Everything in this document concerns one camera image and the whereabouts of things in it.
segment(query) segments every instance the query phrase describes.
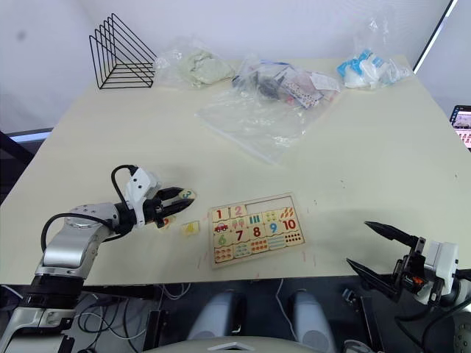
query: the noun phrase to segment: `white table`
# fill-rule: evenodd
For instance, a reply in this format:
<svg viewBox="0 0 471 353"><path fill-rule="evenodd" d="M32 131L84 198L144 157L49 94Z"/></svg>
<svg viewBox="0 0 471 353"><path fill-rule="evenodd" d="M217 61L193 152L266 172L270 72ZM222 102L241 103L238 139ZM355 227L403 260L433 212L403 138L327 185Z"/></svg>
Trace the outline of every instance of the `white table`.
<svg viewBox="0 0 471 353"><path fill-rule="evenodd" d="M328 73L340 63L289 61ZM344 91L281 165L248 155L194 117L229 86L90 87L1 206L0 282L30 282L49 217L79 204L117 202L110 172L123 163L154 171L165 186L192 188L198 198L168 232L148 225L103 244L86 285L354 274L345 257L390 272L408 249L376 235L366 220L458 243L460 267L471 267L471 154L416 77L375 92ZM118 181L128 177L123 172ZM300 206L307 246L213 270L208 209L285 192ZM194 220L202 231L183 237L179 225ZM54 223L50 236L61 226Z"/></svg>

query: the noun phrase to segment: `black wire rack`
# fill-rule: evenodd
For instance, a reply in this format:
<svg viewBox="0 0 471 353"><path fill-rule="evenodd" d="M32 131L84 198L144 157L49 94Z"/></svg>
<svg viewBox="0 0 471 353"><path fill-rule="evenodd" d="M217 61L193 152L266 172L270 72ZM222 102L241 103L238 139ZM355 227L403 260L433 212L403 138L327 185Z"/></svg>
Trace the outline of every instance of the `black wire rack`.
<svg viewBox="0 0 471 353"><path fill-rule="evenodd" d="M89 36L98 88L151 88L157 55L114 13Z"/></svg>

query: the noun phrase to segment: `red number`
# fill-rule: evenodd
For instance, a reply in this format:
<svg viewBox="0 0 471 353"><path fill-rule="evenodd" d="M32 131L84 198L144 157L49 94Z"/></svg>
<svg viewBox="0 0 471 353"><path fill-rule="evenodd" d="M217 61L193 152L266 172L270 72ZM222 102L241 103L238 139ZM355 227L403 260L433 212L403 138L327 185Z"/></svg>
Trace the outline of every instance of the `red number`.
<svg viewBox="0 0 471 353"><path fill-rule="evenodd" d="M285 225L286 229L294 229L296 228L296 222L293 219L290 219L289 221L283 221L283 224Z"/></svg>

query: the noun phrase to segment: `clear plastic bag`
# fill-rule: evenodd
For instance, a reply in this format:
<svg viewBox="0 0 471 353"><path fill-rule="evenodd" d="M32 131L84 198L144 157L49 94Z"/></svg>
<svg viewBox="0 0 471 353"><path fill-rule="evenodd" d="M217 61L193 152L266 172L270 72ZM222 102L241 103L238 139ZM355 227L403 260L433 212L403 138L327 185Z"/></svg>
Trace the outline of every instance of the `clear plastic bag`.
<svg viewBox="0 0 471 353"><path fill-rule="evenodd" d="M355 55L337 71L347 88L374 90L412 75L409 68L388 58L389 21L384 14L371 18L366 28L354 38Z"/></svg>
<svg viewBox="0 0 471 353"><path fill-rule="evenodd" d="M203 88L234 76L233 68L194 38L177 38L155 61L155 84Z"/></svg>
<svg viewBox="0 0 471 353"><path fill-rule="evenodd" d="M242 63L233 88L196 115L255 156L277 163L339 91L332 77L252 55Z"/></svg>

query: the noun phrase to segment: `puzzle board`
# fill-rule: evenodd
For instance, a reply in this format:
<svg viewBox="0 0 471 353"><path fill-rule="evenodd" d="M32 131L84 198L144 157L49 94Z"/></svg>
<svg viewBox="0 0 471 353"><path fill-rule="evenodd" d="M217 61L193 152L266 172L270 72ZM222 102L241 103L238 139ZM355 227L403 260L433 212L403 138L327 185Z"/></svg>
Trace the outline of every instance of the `puzzle board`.
<svg viewBox="0 0 471 353"><path fill-rule="evenodd" d="M218 268L305 243L290 193L210 209L212 266Z"/></svg>

